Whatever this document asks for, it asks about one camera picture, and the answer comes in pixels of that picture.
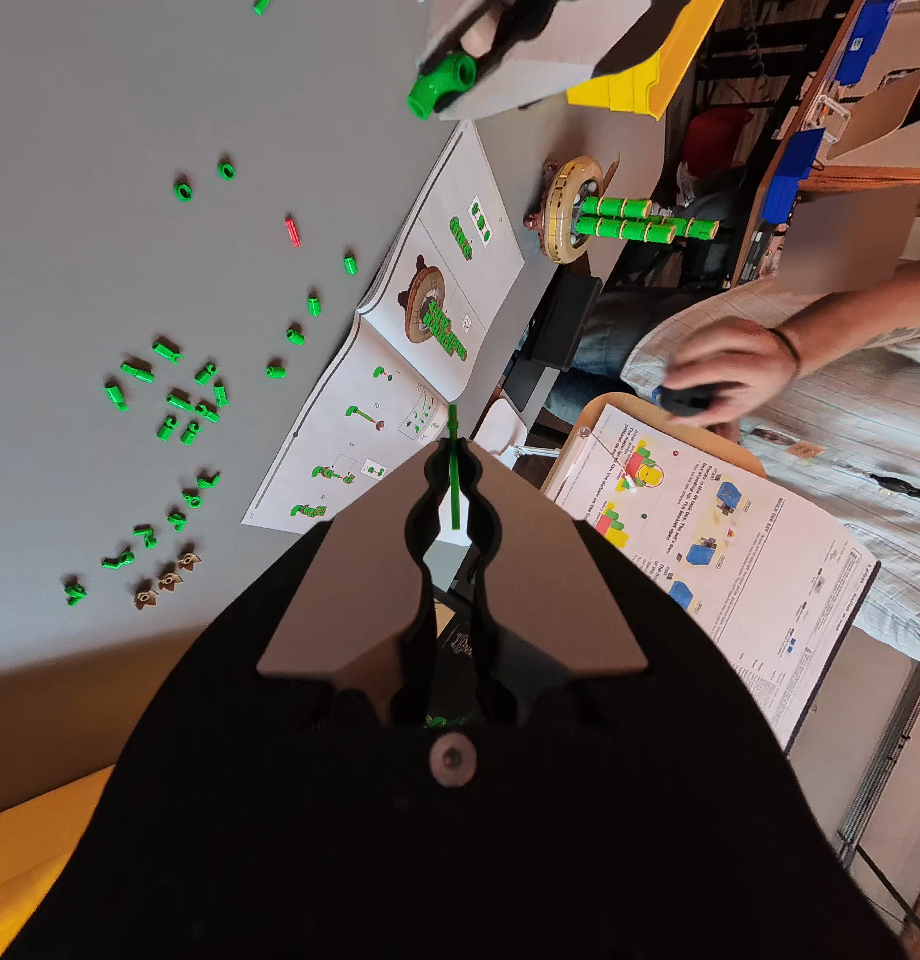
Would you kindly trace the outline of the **another person's forearm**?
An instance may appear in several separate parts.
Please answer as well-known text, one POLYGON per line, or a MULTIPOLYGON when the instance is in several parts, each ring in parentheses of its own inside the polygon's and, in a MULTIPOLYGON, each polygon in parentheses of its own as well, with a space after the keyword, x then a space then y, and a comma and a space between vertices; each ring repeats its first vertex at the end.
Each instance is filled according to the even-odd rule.
POLYGON ((816 300, 781 331, 800 357, 799 378, 857 351, 920 337, 920 261, 870 289, 816 300))

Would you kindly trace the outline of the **green lego joint assembly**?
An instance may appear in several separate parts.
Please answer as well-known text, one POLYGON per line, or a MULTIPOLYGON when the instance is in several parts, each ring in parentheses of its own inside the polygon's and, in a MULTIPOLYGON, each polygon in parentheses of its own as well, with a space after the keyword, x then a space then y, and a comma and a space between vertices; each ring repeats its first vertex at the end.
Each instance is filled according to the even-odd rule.
POLYGON ((437 67, 418 74, 407 96, 407 106, 419 120, 427 121, 471 90, 476 77, 476 60, 463 51, 454 52, 437 67))

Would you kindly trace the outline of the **scattered small green lego pieces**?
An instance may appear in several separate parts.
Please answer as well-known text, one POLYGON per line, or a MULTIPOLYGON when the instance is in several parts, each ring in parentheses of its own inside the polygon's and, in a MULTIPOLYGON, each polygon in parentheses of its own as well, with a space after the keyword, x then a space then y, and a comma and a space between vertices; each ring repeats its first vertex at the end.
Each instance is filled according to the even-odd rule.
MULTIPOLYGON (((175 366, 180 364, 184 359, 184 355, 180 351, 171 348, 171 346, 162 339, 155 340, 152 343, 151 349, 160 359, 164 359, 169 364, 175 366)), ((154 368, 148 363, 140 363, 139 361, 134 363, 130 360, 124 361, 119 366, 119 372, 127 378, 132 378, 141 384, 153 385, 155 383, 154 368)), ((178 436, 179 443, 189 448, 200 436, 204 423, 217 424, 220 421, 220 411, 228 406, 229 401, 226 386, 222 382, 217 381, 217 375, 217 366, 213 362, 205 362, 194 376, 196 386, 208 387, 213 390, 212 398, 206 399, 205 401, 192 402, 189 391, 168 390, 165 399, 167 406, 171 411, 189 415, 189 420, 184 423, 180 421, 177 413, 165 414, 161 424, 157 426, 155 431, 155 438, 157 438, 158 441, 167 443, 174 436, 178 436)), ((118 381, 115 379, 107 379, 104 384, 104 393, 118 412, 130 412, 130 404, 127 401, 123 387, 118 381)), ((186 512, 179 509, 171 510, 166 516, 166 523, 175 533, 180 534, 184 532, 189 520, 187 514, 190 511, 198 510, 202 507, 202 492, 204 490, 214 489, 221 479, 222 474, 220 472, 215 472, 212 475, 200 474, 196 478, 196 486, 190 487, 190 489, 186 489, 181 493, 181 499, 186 507, 186 512)), ((139 538, 144 549, 153 550, 158 546, 158 536, 152 524, 135 525, 131 530, 131 535, 139 538)), ((102 558, 101 569, 112 571, 122 570, 131 566, 135 561, 136 552, 131 547, 128 547, 114 557, 102 558)), ((145 591, 153 589, 157 591, 158 580, 168 571, 177 570, 176 560, 170 561, 167 566, 168 569, 166 569, 166 572, 162 573, 162 575, 156 579, 155 586, 151 586, 145 589, 145 591)), ((180 575, 182 573, 189 573, 183 571, 178 572, 180 575)), ((88 596, 85 585, 76 579, 68 580, 63 585, 63 593, 66 606, 70 609, 82 604, 88 596)), ((173 593, 159 592, 158 599, 164 594, 173 593)))

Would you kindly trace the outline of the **wooden clipboard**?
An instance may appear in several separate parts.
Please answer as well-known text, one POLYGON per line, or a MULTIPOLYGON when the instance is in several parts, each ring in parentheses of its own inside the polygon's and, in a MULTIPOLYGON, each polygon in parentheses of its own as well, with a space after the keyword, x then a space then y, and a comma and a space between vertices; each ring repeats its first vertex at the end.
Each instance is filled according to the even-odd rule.
POLYGON ((733 467, 766 478, 767 474, 759 460, 741 445, 697 426, 675 423, 670 414, 658 406, 635 395, 612 391, 599 395, 586 404, 571 429, 563 447, 570 446, 584 428, 596 426, 604 408, 611 406, 628 417, 646 426, 648 430, 665 434, 695 450, 710 454, 733 467))

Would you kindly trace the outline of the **yellow plastic bin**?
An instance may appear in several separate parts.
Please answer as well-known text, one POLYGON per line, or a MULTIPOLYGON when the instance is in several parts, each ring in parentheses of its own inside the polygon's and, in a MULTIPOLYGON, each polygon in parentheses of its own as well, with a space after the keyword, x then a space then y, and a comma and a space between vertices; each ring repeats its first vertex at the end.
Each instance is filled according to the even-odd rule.
POLYGON ((566 101, 661 119, 723 5, 723 1, 689 2, 657 53, 622 73, 574 86, 566 91, 566 101))
POLYGON ((64 869, 113 770, 0 813, 0 956, 64 869))

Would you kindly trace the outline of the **thin green lego rod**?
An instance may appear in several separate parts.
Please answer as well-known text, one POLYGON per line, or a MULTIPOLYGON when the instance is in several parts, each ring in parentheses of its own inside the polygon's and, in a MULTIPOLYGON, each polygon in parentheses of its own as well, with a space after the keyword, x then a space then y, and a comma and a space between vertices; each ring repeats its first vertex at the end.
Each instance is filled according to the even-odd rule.
POLYGON ((459 532, 462 526, 461 517, 461 483, 459 474, 459 423, 456 404, 448 406, 447 432, 450 442, 449 450, 449 482, 450 482, 450 518, 451 530, 459 532))

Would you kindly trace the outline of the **white stand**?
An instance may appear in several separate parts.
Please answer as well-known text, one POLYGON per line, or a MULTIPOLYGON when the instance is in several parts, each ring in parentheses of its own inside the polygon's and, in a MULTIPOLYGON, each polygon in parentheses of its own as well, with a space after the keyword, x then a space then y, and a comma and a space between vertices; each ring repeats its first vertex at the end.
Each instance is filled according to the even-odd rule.
POLYGON ((562 452, 560 443, 548 448, 528 440, 528 428, 519 412, 503 397, 490 404, 473 434, 473 442, 510 470, 522 459, 539 457, 555 460, 562 452))

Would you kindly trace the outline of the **red bag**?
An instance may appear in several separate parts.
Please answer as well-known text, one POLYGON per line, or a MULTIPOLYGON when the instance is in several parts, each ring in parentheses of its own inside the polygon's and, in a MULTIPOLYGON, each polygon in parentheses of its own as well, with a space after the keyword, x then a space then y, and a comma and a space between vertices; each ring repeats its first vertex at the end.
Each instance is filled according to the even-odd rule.
POLYGON ((754 113, 744 104, 713 106, 691 119, 682 163, 695 179, 730 170, 741 134, 754 113))

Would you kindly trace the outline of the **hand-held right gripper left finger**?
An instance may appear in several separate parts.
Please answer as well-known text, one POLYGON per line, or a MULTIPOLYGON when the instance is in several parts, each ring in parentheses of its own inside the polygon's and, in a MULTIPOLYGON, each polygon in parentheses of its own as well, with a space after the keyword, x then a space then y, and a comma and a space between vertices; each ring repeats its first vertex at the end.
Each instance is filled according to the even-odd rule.
POLYGON ((429 444, 333 522, 257 664, 275 679, 402 687, 403 643, 422 621, 424 557, 440 532, 441 482, 429 444))

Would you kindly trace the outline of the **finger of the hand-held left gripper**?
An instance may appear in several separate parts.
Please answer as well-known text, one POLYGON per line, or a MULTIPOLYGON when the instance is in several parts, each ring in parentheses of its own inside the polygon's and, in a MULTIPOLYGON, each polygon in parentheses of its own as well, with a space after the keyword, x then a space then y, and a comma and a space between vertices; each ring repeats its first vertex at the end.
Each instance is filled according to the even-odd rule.
POLYGON ((436 66, 460 50, 474 59, 490 53, 506 1, 426 1, 426 42, 417 57, 418 71, 436 66))
POLYGON ((490 53, 475 58, 473 88, 437 118, 487 118, 590 80, 616 44, 643 39, 651 16, 647 1, 527 2, 525 17, 508 3, 490 53))

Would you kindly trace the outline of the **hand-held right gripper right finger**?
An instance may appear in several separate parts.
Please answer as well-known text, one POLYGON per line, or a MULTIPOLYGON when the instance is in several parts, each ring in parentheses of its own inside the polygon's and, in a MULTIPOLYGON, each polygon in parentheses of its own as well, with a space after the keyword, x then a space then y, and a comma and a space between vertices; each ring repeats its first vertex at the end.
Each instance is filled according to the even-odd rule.
POLYGON ((470 531, 484 512, 476 596, 497 633, 490 674, 519 702, 572 681, 643 673, 648 666, 572 517, 477 443, 470 531))

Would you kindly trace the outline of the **blue plastic bin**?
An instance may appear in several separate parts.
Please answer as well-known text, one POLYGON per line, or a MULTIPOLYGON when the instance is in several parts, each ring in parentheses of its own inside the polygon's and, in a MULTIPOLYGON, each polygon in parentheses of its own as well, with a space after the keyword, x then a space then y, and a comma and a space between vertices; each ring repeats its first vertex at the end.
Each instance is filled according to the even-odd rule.
POLYGON ((762 221, 774 226, 788 222, 800 183, 809 176, 825 132, 822 127, 814 127, 791 136, 769 182, 762 221))
POLYGON ((857 85, 882 41, 897 1, 866 1, 853 25, 835 81, 841 87, 857 85))

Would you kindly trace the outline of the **lego bamboo plant model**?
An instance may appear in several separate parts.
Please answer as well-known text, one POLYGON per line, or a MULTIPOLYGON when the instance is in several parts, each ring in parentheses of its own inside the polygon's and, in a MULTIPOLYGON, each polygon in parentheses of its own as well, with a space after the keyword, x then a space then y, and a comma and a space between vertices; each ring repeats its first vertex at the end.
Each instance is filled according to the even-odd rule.
POLYGON ((547 162, 538 209, 524 217, 537 234, 540 252, 558 266, 586 253, 595 239, 670 246, 677 241, 712 242, 720 232, 716 220, 661 214, 648 198, 612 198, 605 193, 615 162, 604 172, 591 156, 562 164, 547 162))

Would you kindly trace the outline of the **lego instruction booklet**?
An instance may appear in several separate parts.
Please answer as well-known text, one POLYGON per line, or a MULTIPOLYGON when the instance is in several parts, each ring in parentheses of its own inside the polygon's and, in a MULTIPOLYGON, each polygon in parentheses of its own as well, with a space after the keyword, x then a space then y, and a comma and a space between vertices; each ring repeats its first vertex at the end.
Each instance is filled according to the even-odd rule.
POLYGON ((477 127, 462 121, 243 525, 302 534, 440 438, 523 265, 477 127))

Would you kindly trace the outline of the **row of green round bricks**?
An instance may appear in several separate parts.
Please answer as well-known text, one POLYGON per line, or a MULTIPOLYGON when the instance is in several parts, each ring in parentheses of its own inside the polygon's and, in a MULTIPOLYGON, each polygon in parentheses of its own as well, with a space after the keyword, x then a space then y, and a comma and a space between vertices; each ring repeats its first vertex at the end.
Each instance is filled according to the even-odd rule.
POLYGON ((322 368, 325 360, 317 351, 333 349, 345 335, 346 326, 334 324, 329 290, 322 282, 307 283, 300 291, 298 309, 274 330, 275 341, 262 367, 265 380, 278 383, 287 378, 299 362, 314 362, 314 370, 322 368))

